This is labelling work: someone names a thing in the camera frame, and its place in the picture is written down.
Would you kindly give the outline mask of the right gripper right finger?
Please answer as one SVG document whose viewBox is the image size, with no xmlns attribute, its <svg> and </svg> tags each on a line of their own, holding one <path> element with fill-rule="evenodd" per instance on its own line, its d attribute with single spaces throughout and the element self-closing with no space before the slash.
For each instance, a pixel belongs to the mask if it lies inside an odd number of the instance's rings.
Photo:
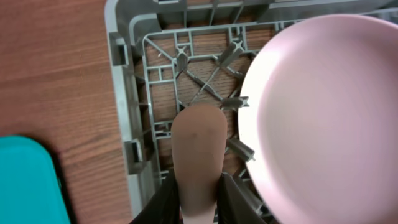
<svg viewBox="0 0 398 224">
<path fill-rule="evenodd" d="M 227 173 L 222 173 L 218 182 L 217 213 L 219 224 L 266 224 Z"/>
</svg>

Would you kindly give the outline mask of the white plastic fork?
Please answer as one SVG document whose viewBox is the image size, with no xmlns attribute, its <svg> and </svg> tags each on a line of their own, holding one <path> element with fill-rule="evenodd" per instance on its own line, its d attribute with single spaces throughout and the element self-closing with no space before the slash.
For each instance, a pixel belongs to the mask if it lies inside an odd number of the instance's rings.
<svg viewBox="0 0 398 224">
<path fill-rule="evenodd" d="M 172 159 L 184 223 L 213 223 L 228 122 L 216 106 L 185 108 L 171 127 Z"/>
</svg>

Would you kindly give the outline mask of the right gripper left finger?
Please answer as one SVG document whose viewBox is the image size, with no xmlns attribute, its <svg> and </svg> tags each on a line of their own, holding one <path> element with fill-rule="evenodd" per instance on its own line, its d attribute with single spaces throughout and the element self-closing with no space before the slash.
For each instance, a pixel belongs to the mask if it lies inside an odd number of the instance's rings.
<svg viewBox="0 0 398 224">
<path fill-rule="evenodd" d="M 179 224 L 180 199 L 174 172 L 163 181 L 144 209 L 129 224 Z"/>
</svg>

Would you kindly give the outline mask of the pink round plate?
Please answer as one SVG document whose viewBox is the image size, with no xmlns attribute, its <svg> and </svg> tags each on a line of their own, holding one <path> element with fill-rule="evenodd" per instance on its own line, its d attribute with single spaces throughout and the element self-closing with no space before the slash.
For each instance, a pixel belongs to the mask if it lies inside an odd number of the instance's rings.
<svg viewBox="0 0 398 224">
<path fill-rule="evenodd" d="M 278 222 L 397 222 L 396 24 L 334 14 L 291 25 L 241 94 L 249 175 Z"/>
</svg>

